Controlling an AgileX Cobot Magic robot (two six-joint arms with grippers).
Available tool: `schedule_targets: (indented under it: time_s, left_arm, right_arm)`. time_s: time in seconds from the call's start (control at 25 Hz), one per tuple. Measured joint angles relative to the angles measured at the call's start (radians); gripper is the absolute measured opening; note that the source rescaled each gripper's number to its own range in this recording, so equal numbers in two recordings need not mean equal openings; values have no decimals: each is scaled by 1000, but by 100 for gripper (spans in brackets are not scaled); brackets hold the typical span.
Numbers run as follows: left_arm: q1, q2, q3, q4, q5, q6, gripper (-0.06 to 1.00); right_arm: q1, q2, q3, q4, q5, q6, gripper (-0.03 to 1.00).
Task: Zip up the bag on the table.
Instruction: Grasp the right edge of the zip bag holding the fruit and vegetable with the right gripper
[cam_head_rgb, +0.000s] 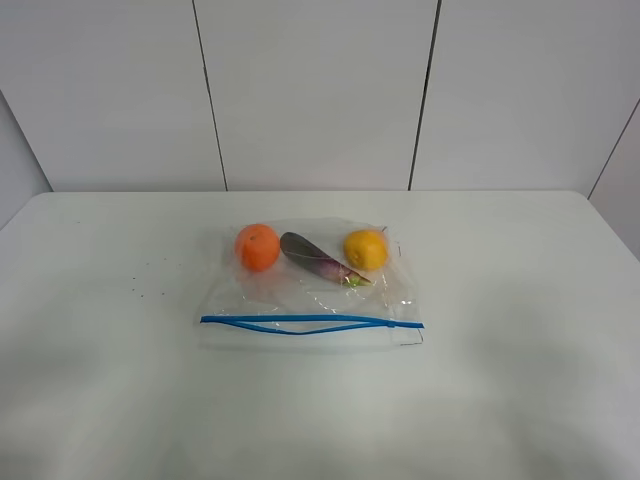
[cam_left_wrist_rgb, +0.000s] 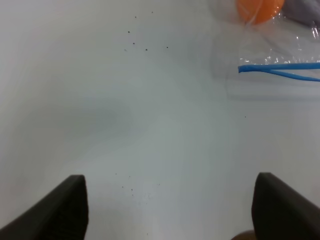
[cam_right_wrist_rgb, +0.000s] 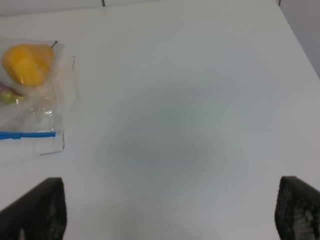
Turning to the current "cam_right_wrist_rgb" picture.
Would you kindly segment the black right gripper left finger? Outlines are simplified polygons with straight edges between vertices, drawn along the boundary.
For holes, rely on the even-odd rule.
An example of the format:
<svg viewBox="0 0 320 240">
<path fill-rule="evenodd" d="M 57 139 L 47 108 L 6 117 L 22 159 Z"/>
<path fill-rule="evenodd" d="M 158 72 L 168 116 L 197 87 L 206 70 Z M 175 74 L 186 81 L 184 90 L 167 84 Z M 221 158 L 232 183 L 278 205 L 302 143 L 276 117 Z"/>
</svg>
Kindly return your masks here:
<svg viewBox="0 0 320 240">
<path fill-rule="evenodd" d="M 67 206 L 61 177 L 49 177 L 0 211 L 2 240 L 62 240 Z"/>
</svg>

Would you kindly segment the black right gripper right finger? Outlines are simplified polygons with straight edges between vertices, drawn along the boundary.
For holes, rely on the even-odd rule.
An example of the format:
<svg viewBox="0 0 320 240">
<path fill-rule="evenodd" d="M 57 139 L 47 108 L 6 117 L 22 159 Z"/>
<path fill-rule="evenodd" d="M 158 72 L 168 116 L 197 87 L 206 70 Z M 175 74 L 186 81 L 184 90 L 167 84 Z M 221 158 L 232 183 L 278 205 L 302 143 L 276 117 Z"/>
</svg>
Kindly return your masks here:
<svg viewBox="0 0 320 240">
<path fill-rule="evenodd" d="M 320 238 L 320 192 L 295 176 L 283 176 L 274 211 L 281 240 Z"/>
</svg>

